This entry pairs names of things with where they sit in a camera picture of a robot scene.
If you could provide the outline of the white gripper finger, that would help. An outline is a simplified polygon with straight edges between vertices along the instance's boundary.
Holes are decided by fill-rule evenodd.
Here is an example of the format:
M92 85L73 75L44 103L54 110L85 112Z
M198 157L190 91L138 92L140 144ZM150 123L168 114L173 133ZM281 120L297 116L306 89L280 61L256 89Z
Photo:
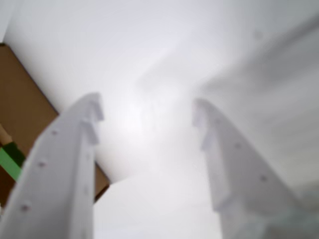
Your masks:
M197 98L192 122L199 131L212 207L224 239L237 238L249 223L301 208L292 190L220 109Z
M37 138L0 221L3 239L91 239L102 97L89 93Z

